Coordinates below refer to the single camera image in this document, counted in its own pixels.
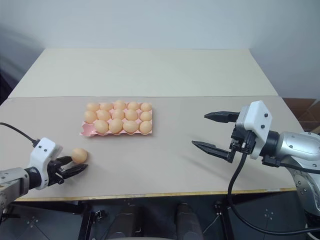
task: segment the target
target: floor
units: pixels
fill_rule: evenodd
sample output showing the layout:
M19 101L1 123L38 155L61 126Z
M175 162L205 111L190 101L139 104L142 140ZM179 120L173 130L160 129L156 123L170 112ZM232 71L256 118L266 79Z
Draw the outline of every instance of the floor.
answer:
M92 226L90 240L103 240L108 228L122 207L137 205L143 208L144 235L176 239L174 224L176 207L181 202L188 203L199 218L204 230L216 217L214 204L223 195L173 196L135 199L115 199L91 201L93 210L105 210L107 217ZM269 230L293 230L304 227L304 212L296 192L266 194L250 200L251 194L244 196L245 202L237 204L239 212L250 222ZM54 210L15 206L13 213L21 218L9 218L0 225L1 240L76 240L78 239L82 216ZM256 232L240 222L229 210L230 220L236 240L302 240L305 235L278 237ZM221 221L217 221L204 234L205 239L223 240Z

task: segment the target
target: egg carton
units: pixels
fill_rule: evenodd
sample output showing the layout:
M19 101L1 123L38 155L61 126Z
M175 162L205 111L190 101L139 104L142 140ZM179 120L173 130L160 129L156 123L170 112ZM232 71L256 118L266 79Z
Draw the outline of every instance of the egg carton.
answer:
M129 110L127 107L128 107L128 104L130 102L126 102L125 105L126 105L126 108L123 110L124 114L126 114L126 112ZM141 113L143 113L143 111L140 109L140 106L142 104L141 103L138 103L139 104L139 109L136 110L136 113L138 115L138 119L135 120L134 122L138 123L138 126L140 127L140 124L143 122L142 120L140 120L140 115ZM115 109L112 108L111 110L109 110L108 112L111 114L114 113ZM152 109L150 111L148 111L149 113L151 113L151 120L148 121L150 122L151 124L153 124L153 120L152 120ZM136 130L135 132L132 132L132 133L129 133L129 132L126 132L123 127L122 127L122 130L119 132L119 133L113 133L111 132L110 130L108 130L106 133L100 133L96 130L95 128L95 122L97 121L95 120L92 124L90 123L87 123L85 121L82 122L82 128L83 128L83 132L80 133L80 135L82 136L85 136L85 137L92 137L92 136L95 136L95 135L100 135L100 136L105 136L105 135L109 135L109 134L112 134L112 135L121 135L121 134L127 134L127 135L134 135L134 134L142 134L142 135L149 135L149 134L152 134L152 128L151 128L151 131L149 131L148 133L142 133L141 131L139 131L139 127L138 127L138 130ZM110 118L109 120L107 120L106 122L108 124L111 123L113 119ZM122 121L122 124L124 124L125 122L127 122L128 120L126 119L126 117L124 119L121 119Z

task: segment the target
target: wooden table edge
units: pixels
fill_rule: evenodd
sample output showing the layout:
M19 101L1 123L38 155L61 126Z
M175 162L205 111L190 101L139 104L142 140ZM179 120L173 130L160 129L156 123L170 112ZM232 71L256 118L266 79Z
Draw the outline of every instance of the wooden table edge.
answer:
M295 187L235 190L233 194L258 194L273 192L296 191ZM153 198L153 197L174 197L174 196L203 196L203 195L225 195L227 191L192 191L192 192L170 192L170 193L146 193L146 194L125 194L109 196L71 196L71 197L19 197L16 202L43 202L43 201L86 201L86 200L110 200L110 199L131 199L131 198Z

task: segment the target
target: white table surface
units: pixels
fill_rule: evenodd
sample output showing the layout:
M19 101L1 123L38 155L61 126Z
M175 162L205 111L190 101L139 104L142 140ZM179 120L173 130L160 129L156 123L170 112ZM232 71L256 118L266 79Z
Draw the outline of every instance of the white table surface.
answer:
M204 114L239 111L263 100L273 115L272 130L301 132L298 121L278 96L124 97L124 101L153 104L150 135L79 135L86 103L112 102L117 97L10 98L0 107L1 121L33 138L47 137L64 147L89 152L88 168L62 185L31 190L21 200L83 200L163 195L225 194L240 154L232 164L210 156L191 141L228 149L233 123L217 123ZM31 143L0 126L0 169L27 167ZM285 168L264 166L248 158L235 183L238 193L281 191L295 187Z
M48 48L10 98L277 96L248 49Z

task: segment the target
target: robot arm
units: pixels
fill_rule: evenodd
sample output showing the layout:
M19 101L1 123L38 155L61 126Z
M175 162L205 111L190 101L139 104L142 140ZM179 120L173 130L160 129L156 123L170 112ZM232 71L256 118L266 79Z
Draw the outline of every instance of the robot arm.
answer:
M44 137L31 152L28 168L17 167L0 171L0 219L4 208L26 195L29 190L41 190L53 184L62 184L64 179L86 169L87 164L64 169L63 166L72 159L70 156L57 158L62 149L60 145Z
M240 112L211 112L204 117L221 123L235 122L229 147L231 151L206 142L192 141L196 147L229 163L233 162L235 153L240 152L252 159L262 156L262 164L267 166L286 167L295 182L308 224L320 226L319 135L270 131L272 115L262 101L252 102Z

